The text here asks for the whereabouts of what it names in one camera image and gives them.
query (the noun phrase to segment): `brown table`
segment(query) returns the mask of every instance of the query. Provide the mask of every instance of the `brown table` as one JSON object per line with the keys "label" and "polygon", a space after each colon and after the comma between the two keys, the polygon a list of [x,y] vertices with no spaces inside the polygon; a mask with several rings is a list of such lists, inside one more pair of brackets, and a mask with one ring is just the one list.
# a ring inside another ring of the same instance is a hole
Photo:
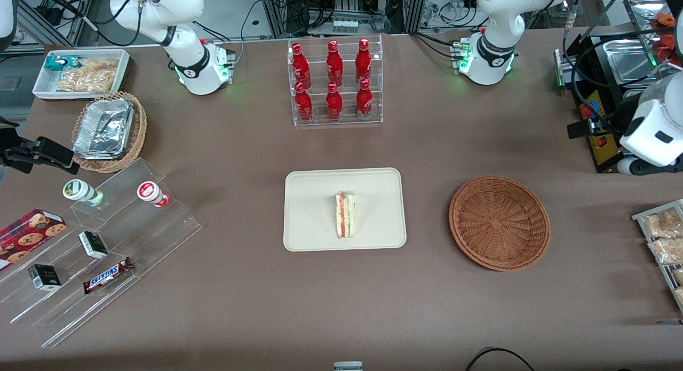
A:
{"label": "brown table", "polygon": [[[554,83],[558,30],[535,30],[503,82],[478,86],[408,36],[385,36],[385,123],[292,126],[285,41],[249,43],[235,82],[192,96],[161,48],[130,48],[129,91],[149,116],[142,156],[205,225],[55,349],[0,315],[0,369],[464,369],[485,346],[536,369],[681,369],[683,327],[630,215],[681,198],[681,176],[598,175],[565,126],[577,111]],[[70,145],[83,103],[36,99],[25,135]],[[401,249],[288,252],[291,171],[395,167],[408,241]],[[446,220],[472,177],[512,177],[546,206],[546,255],[520,273],[474,264]],[[99,184],[106,175],[81,171]],[[10,171],[0,225],[70,205],[70,177]],[[475,369],[523,369],[488,354]]]}

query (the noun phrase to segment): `small box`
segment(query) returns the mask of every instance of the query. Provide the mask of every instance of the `small box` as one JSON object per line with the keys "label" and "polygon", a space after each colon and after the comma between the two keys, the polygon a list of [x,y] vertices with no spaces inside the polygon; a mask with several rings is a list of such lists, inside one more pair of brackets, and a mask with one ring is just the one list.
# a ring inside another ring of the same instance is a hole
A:
{"label": "small box", "polygon": [[66,230],[63,218],[35,209],[0,230],[0,271]]}
{"label": "small box", "polygon": [[36,286],[36,290],[54,291],[61,287],[61,282],[53,266],[34,264],[29,267],[29,276]]}
{"label": "small box", "polygon": [[95,259],[104,259],[107,256],[107,247],[97,233],[84,231],[78,234],[78,239],[81,240],[86,255]]}

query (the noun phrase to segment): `white tray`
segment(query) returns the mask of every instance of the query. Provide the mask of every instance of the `white tray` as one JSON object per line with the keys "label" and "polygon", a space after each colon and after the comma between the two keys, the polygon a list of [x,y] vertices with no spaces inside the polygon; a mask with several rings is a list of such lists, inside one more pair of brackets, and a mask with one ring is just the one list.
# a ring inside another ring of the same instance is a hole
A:
{"label": "white tray", "polygon": [[[356,194],[356,235],[338,238],[335,195]],[[393,168],[295,171],[285,179],[289,251],[398,248],[406,242],[401,174]]]}

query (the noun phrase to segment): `wicker basket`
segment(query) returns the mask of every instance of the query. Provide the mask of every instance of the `wicker basket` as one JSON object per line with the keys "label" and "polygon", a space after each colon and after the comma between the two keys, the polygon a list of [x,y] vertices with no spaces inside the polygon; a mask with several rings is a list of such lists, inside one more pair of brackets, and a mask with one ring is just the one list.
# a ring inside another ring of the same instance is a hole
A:
{"label": "wicker basket", "polygon": [[463,184],[448,216],[463,252],[496,271],[526,269],[542,257],[550,241],[550,221],[541,202],[507,177],[484,176]]}
{"label": "wicker basket", "polygon": [[[126,92],[108,94],[107,96],[102,96],[102,98],[95,99],[95,101],[113,99],[126,99],[135,105],[133,124],[130,126],[130,137],[127,146],[128,151],[126,152],[126,155],[119,160],[85,160],[74,155],[74,160],[81,165],[81,168],[87,169],[88,171],[112,173],[126,168],[127,166],[131,165],[135,159],[137,159],[137,156],[140,154],[140,150],[142,150],[142,145],[145,142],[145,132],[147,131],[147,115],[145,114],[145,109],[142,108],[142,105],[140,105],[140,102],[135,98],[135,96]],[[85,108],[81,111],[81,115],[76,121],[76,127],[74,127],[73,132],[71,132],[72,143],[76,142],[76,136],[81,128],[83,115],[85,115]]]}

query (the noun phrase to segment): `red bottle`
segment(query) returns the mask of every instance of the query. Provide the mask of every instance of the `red bottle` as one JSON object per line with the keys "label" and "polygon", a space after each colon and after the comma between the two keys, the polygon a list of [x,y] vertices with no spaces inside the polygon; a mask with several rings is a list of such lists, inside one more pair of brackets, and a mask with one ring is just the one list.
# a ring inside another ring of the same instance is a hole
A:
{"label": "red bottle", "polygon": [[370,81],[365,77],[361,79],[361,89],[356,95],[356,116],[362,121],[370,120],[370,110],[372,109],[372,93],[370,92]]}
{"label": "red bottle", "polygon": [[344,85],[344,62],[337,51],[337,42],[332,40],[327,43],[327,77],[331,82],[337,83],[337,88]]}
{"label": "red bottle", "polygon": [[302,82],[295,84],[295,103],[297,104],[297,111],[304,123],[313,121],[313,105],[311,104],[311,97],[306,92]]}
{"label": "red bottle", "polygon": [[295,54],[292,61],[292,68],[295,70],[295,79],[297,79],[298,82],[303,83],[304,89],[311,88],[311,70],[308,67],[308,60],[303,53],[301,53],[301,44],[294,43],[292,45],[292,53]]}
{"label": "red bottle", "polygon": [[358,85],[361,84],[364,77],[370,79],[372,55],[370,55],[369,48],[370,42],[366,38],[362,38],[358,42],[358,54],[356,55],[356,84]]}
{"label": "red bottle", "polygon": [[342,120],[342,96],[337,92],[337,83],[327,84],[327,116],[332,123]]}

